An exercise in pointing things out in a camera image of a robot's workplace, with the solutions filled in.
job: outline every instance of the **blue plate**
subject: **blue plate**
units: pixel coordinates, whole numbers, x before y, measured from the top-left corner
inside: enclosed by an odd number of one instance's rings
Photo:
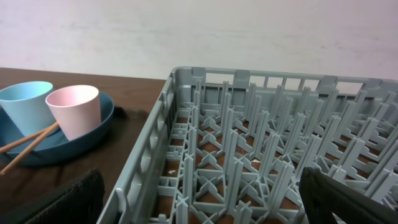
[[[101,101],[102,123],[96,129],[84,136],[68,141],[61,129],[44,139],[31,153],[20,163],[20,166],[44,166],[56,164],[73,158],[92,148],[111,127],[114,111],[112,99],[105,93],[99,93]],[[6,112],[0,108],[0,147],[12,143],[24,136],[10,120]],[[0,161],[11,162],[33,140],[26,142],[5,154],[0,154]]]

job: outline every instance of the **dish rack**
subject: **dish rack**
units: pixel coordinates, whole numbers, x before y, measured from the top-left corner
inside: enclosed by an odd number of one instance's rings
[[[397,91],[377,78],[175,68],[98,223],[306,223],[306,166],[397,209]]]

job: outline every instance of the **table surface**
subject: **table surface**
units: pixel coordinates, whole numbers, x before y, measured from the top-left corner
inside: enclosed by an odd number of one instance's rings
[[[115,114],[106,137],[89,152],[59,166],[16,167],[0,176],[0,214],[33,202],[94,167],[104,178],[105,203],[165,81],[0,68],[0,89],[36,80],[51,82],[55,88],[93,85],[110,95],[115,105],[123,110]],[[0,169],[3,167],[5,164],[0,163]]]

